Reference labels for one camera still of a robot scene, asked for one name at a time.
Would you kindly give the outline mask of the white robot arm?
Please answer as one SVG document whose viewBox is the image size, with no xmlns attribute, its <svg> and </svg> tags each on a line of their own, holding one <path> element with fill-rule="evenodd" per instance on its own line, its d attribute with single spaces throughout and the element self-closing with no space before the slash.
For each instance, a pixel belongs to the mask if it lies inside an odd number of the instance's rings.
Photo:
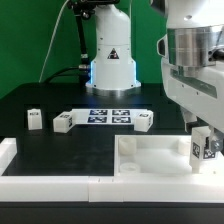
<svg viewBox="0 0 224 224">
<path fill-rule="evenodd" d="M 213 152 L 224 150 L 224 0 L 149 0 L 166 18 L 157 42 L 164 90 L 182 107 L 185 128 L 210 128 Z M 140 85 L 131 59 L 130 19 L 109 2 L 96 5 L 97 55 L 87 87 L 101 94 Z"/>
</svg>

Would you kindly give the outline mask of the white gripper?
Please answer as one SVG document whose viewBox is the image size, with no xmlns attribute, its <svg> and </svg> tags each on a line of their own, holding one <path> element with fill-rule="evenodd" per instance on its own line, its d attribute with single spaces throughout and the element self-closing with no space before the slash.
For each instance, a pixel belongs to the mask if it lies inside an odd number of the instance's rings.
<svg viewBox="0 0 224 224">
<path fill-rule="evenodd" d="M 214 127 L 209 137 L 211 151 L 221 152 L 224 149 L 224 63 L 199 68 L 195 78 L 179 76 L 177 67 L 166 59 L 161 60 L 161 70 L 167 97 L 183 107 L 185 131 L 191 133 L 199 126 L 197 117 L 202 119 Z"/>
</svg>

